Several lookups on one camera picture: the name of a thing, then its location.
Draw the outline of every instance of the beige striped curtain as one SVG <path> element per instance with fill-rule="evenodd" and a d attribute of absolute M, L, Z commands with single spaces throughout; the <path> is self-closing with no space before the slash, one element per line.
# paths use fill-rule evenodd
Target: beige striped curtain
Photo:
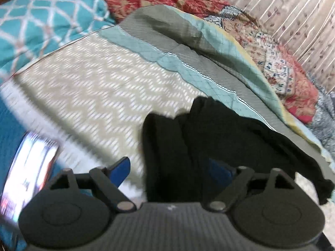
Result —
<path fill-rule="evenodd" d="M 335 0 L 229 0 L 258 18 L 303 68 L 335 87 Z"/>

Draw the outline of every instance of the black garment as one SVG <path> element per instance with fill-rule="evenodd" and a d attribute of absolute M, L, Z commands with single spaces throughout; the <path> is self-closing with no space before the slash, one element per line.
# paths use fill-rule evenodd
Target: black garment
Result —
<path fill-rule="evenodd" d="M 259 120 L 241 117 L 212 98 L 198 97 L 190 113 L 175 119 L 148 114 L 142 130 L 148 201 L 187 202 L 215 198 L 220 190 L 208 175 L 210 159 L 258 173 L 281 168 L 313 182 L 325 204 L 334 183 L 317 162 L 287 137 Z"/>

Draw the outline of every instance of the teal pillow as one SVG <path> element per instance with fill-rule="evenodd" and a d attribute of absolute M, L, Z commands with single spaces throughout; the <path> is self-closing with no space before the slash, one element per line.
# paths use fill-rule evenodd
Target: teal pillow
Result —
<path fill-rule="evenodd" d="M 30 61 L 113 24 L 104 0 L 11 0 L 0 5 L 0 83 Z"/>

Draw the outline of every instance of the beige zigzag patterned fabric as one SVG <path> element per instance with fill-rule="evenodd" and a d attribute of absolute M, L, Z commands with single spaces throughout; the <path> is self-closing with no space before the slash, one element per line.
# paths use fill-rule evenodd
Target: beige zigzag patterned fabric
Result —
<path fill-rule="evenodd" d="M 33 65 L 20 82 L 109 163 L 127 155 L 142 175 L 139 135 L 150 111 L 175 116 L 201 91 L 178 73 L 92 34 Z"/>

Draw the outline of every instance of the black cloth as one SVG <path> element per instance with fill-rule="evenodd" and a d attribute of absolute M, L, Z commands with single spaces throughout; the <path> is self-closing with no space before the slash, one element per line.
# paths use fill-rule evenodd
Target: black cloth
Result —
<path fill-rule="evenodd" d="M 152 202 L 204 202 L 217 189 L 208 175 L 211 159 L 257 173 L 281 168 L 313 182 L 325 204 L 334 183 L 323 178 L 317 162 L 286 136 L 257 119 L 241 117 L 219 101 L 198 97 L 189 113 L 174 119 L 150 113 L 142 129 L 146 193 Z"/>

